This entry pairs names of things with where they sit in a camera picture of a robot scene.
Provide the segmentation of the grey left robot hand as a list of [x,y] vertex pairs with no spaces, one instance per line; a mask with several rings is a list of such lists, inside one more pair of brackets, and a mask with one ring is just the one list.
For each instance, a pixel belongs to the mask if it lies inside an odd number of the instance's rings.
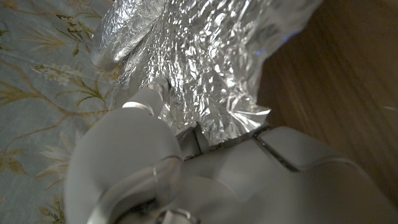
[[67,223],[396,223],[397,208],[357,164],[301,132],[261,129],[212,149],[159,119],[156,78],[77,143]]

